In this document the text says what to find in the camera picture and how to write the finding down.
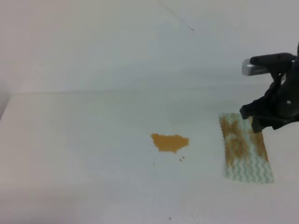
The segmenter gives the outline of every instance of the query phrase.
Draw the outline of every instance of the sauce stain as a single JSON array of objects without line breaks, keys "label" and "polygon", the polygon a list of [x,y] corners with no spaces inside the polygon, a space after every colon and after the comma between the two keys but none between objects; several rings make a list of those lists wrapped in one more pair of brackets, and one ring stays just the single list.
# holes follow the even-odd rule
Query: sauce stain
[{"label": "sauce stain", "polygon": [[189,139],[181,135],[160,135],[153,133],[151,135],[155,146],[160,152],[177,153],[181,148],[189,145]]}]

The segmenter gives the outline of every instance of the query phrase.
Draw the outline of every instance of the brown liquid stain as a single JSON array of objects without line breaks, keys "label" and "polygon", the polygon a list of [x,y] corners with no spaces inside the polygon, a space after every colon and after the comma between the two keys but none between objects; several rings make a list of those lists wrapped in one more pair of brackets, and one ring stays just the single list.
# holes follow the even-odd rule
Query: brown liquid stain
[{"label": "brown liquid stain", "polygon": [[181,135],[160,135],[153,133],[151,135],[155,146],[161,152],[177,153],[181,148],[189,145],[189,139]]},{"label": "brown liquid stain", "polygon": [[[225,161],[228,165],[233,167],[235,159],[248,158],[249,146],[238,126],[237,120],[230,124],[225,117],[221,117],[220,125],[225,139]],[[252,130],[249,130],[248,135],[250,140],[256,145],[258,156],[263,157],[268,161],[266,147],[263,142],[263,134],[255,134]]]}]

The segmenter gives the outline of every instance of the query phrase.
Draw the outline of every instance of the green wavy pattern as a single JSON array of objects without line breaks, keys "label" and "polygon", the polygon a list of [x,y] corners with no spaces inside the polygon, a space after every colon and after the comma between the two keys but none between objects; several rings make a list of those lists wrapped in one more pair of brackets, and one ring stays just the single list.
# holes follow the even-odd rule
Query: green wavy pattern
[{"label": "green wavy pattern", "polygon": [[[239,128],[242,129],[243,135],[251,130],[248,120],[242,120],[239,114],[222,114],[229,122],[238,120]],[[234,166],[226,165],[226,177],[240,182],[255,183],[272,183],[274,182],[270,164],[263,158],[258,156],[254,143],[248,136],[245,136],[246,143],[249,145],[249,155],[247,158],[236,159]]]}]

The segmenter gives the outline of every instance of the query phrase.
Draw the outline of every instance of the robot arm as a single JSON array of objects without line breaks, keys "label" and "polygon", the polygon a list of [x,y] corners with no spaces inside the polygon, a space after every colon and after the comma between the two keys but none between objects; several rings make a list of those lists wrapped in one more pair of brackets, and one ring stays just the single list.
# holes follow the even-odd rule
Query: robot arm
[{"label": "robot arm", "polygon": [[270,73],[273,83],[265,95],[240,109],[243,119],[252,116],[255,133],[271,126],[274,130],[299,121],[299,59],[289,53],[255,56],[242,63],[242,73]]}]

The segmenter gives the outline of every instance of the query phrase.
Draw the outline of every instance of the white wall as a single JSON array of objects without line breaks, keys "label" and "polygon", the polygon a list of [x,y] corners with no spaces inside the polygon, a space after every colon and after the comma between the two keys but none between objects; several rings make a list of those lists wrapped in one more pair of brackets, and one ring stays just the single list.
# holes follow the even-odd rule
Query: white wall
[{"label": "white wall", "polygon": [[298,7],[295,0],[1,0],[0,82],[16,92],[266,82],[242,77],[241,62],[295,53]]}]

